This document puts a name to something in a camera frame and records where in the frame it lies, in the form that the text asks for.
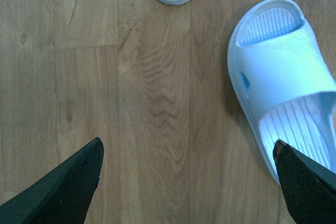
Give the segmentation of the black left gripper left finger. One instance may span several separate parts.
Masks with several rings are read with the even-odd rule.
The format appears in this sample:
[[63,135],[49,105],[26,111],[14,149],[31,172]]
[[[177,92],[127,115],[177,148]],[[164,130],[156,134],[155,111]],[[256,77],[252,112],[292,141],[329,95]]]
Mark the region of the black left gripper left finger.
[[84,223],[98,187],[104,147],[96,137],[1,205],[1,223]]

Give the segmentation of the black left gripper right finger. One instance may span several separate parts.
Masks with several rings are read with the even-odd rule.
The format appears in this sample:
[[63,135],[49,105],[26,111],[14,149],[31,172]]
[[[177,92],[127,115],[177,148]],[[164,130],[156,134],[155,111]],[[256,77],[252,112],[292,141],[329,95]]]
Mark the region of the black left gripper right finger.
[[295,223],[335,223],[335,173],[282,140],[275,142],[273,158]]

